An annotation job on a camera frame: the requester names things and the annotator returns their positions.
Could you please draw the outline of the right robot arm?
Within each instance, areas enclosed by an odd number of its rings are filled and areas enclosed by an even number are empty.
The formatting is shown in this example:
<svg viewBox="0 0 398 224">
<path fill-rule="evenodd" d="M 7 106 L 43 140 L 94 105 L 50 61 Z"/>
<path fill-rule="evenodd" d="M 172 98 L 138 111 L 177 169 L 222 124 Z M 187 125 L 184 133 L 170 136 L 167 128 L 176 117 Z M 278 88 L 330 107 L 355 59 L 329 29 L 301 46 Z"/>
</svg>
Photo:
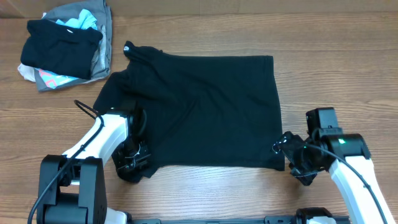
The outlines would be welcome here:
<svg viewBox="0 0 398 224">
<path fill-rule="evenodd" d="M 285 132 L 273 145 L 290 162 L 290 173 L 309 186 L 321 171 L 329 173 L 348 209 L 351 223 L 393 223 L 379 188 L 370 150 L 360 134 L 345 134 L 334 108 L 306 113 L 308 138 Z"/>
</svg>

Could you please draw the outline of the black t-shirt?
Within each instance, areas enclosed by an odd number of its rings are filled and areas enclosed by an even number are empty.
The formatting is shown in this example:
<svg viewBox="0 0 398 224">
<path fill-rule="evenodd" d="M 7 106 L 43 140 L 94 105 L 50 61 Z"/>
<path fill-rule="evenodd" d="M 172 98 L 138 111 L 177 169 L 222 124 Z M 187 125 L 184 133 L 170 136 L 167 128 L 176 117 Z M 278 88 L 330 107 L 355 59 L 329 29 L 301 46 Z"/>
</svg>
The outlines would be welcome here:
<svg viewBox="0 0 398 224">
<path fill-rule="evenodd" d="M 126 42 L 127 68 L 114 72 L 94 109 L 141 107 L 149 150 L 142 168 L 118 168 L 129 182 L 163 166 L 226 166 L 284 170 L 273 151 L 282 134 L 271 56 L 188 57 Z"/>
</svg>

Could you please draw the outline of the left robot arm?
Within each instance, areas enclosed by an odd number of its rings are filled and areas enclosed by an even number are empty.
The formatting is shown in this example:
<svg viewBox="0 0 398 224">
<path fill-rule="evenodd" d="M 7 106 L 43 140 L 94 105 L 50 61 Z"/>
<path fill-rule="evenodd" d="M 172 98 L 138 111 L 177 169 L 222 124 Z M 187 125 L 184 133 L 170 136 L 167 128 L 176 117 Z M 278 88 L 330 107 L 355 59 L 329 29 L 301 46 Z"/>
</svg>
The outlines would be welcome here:
<svg viewBox="0 0 398 224">
<path fill-rule="evenodd" d="M 126 177 L 147 165 L 149 150 L 142 136 L 147 113 L 133 106 L 111 108 L 100 114 L 76 100 L 92 117 L 93 127 L 71 149 L 47 155 L 40 164 L 39 191 L 28 223 L 132 223 L 128 212 L 108 207 L 104 166 L 114 161 L 116 172 Z"/>
</svg>

